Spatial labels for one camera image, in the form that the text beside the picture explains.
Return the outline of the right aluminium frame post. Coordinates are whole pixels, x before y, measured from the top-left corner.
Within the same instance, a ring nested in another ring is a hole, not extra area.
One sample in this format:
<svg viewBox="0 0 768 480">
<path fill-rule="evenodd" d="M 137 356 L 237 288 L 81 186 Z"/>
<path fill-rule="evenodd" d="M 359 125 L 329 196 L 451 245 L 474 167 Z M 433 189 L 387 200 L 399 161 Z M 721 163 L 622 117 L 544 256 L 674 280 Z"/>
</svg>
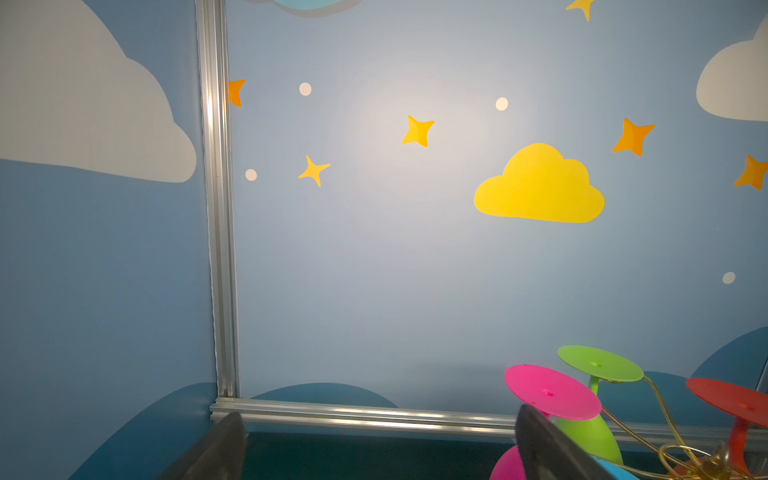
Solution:
<svg viewBox="0 0 768 480">
<path fill-rule="evenodd" d="M 767 393 L 768 361 L 765 361 L 761 367 L 758 380 L 755 383 L 754 390 L 759 393 Z"/>
</svg>

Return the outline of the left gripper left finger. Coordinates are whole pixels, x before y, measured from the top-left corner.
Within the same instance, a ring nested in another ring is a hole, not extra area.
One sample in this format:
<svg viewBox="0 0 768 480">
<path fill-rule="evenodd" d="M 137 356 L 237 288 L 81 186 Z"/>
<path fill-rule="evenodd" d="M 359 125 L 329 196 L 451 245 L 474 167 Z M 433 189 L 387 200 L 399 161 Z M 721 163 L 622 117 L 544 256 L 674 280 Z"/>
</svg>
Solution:
<svg viewBox="0 0 768 480">
<path fill-rule="evenodd" d="M 229 413 L 156 480 L 240 480 L 247 437 L 241 414 Z"/>
</svg>

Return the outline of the blue wine glass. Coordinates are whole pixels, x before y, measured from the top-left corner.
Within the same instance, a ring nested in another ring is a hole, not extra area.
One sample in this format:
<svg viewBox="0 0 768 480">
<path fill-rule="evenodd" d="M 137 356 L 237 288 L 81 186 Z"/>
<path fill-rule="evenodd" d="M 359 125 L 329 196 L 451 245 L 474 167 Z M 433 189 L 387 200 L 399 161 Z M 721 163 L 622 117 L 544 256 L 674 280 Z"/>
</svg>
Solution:
<svg viewBox="0 0 768 480">
<path fill-rule="evenodd" d="M 594 457 L 594 460 L 616 480 L 638 480 L 633 474 L 604 459 Z"/>
</svg>

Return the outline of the aluminium frame post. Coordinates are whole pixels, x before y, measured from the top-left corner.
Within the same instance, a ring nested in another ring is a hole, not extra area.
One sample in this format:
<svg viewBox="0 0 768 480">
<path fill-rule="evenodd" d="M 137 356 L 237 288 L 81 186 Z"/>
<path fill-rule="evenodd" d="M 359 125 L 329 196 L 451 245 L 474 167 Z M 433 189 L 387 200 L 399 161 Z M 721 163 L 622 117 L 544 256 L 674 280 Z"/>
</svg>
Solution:
<svg viewBox="0 0 768 480">
<path fill-rule="evenodd" d="M 759 393 L 767 393 L 768 361 L 765 361 L 761 367 L 758 380 L 755 383 L 754 390 Z"/>
<path fill-rule="evenodd" d="M 218 395 L 240 396 L 225 3 L 195 3 Z"/>
</svg>

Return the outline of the red wine glass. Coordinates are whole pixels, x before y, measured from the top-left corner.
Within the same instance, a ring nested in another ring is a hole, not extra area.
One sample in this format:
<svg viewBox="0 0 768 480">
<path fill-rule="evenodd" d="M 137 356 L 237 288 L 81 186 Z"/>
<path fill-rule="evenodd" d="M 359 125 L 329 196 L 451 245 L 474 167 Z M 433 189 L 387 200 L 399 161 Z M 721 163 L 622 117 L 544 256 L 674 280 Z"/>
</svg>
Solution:
<svg viewBox="0 0 768 480">
<path fill-rule="evenodd" d="M 686 381 L 686 386 L 701 400 L 735 417 L 728 440 L 729 463 L 748 472 L 744 461 L 747 434 L 752 424 L 767 427 L 767 395 L 706 378 L 691 378 Z"/>
</svg>

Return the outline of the pink wine glass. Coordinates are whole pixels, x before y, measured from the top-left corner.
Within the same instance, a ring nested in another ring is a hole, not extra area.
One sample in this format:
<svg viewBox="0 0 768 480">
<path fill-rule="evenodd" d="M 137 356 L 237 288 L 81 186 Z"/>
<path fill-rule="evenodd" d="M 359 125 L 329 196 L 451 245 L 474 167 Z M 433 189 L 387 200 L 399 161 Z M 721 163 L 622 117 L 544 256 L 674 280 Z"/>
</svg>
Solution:
<svg viewBox="0 0 768 480">
<path fill-rule="evenodd" d="M 591 420 L 602 410 L 600 400 L 588 387 L 547 367 L 512 366 L 505 372 L 505 382 L 523 405 L 535 407 L 548 420 L 552 416 L 568 420 Z M 497 461 L 490 477 L 492 479 L 527 479 L 518 451 L 517 439 L 516 445 Z"/>
</svg>

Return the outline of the left aluminium frame post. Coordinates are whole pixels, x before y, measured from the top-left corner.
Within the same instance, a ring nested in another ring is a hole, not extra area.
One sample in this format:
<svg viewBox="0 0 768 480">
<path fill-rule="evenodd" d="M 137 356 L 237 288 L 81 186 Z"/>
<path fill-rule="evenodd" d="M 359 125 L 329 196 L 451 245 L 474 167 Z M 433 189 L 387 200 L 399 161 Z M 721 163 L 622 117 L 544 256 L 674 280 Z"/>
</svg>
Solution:
<svg viewBox="0 0 768 480">
<path fill-rule="evenodd" d="M 225 3 L 195 3 L 218 395 L 240 396 Z"/>
</svg>

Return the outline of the back green wine glass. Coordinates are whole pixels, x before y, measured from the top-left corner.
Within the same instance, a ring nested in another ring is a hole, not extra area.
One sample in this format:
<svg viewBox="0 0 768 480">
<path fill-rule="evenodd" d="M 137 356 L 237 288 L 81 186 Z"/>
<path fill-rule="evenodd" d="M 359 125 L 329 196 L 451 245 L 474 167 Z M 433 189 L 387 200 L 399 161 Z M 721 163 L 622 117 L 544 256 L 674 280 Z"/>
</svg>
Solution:
<svg viewBox="0 0 768 480">
<path fill-rule="evenodd" d="M 617 354 L 589 346 L 560 347 L 559 358 L 570 367 L 589 376 L 588 388 L 598 394 L 601 381 L 632 383 L 643 379 L 644 371 L 634 362 Z M 575 421 L 556 417 L 555 425 L 587 453 L 623 465 L 618 442 L 601 415 Z"/>
</svg>

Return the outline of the back aluminium frame bar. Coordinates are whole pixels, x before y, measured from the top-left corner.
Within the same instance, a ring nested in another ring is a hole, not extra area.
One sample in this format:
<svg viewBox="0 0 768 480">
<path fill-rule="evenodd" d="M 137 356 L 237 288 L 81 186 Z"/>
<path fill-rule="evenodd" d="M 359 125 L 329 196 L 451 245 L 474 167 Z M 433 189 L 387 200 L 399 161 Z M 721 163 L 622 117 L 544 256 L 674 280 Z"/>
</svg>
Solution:
<svg viewBox="0 0 768 480">
<path fill-rule="evenodd" d="M 246 423 L 283 424 L 325 428 L 370 429 L 427 434 L 513 438 L 514 415 L 481 415 L 461 412 L 419 411 L 384 407 L 359 407 L 219 397 L 210 405 L 212 420 L 229 413 L 241 414 Z M 627 423 L 647 441 L 661 445 L 676 440 L 668 426 Z M 677 427 L 685 443 L 707 450 L 727 440 L 731 428 Z M 746 450 L 767 452 L 767 430 L 751 428 Z"/>
</svg>

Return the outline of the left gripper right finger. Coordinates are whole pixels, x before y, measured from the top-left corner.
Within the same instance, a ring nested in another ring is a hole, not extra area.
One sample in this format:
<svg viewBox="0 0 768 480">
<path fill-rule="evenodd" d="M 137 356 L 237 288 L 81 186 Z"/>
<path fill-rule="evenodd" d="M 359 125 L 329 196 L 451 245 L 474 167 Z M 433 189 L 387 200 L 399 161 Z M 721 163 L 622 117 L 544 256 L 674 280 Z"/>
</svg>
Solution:
<svg viewBox="0 0 768 480">
<path fill-rule="evenodd" d="M 517 447 L 528 480 L 611 480 L 614 476 L 535 407 L 524 404 L 516 421 Z"/>
</svg>

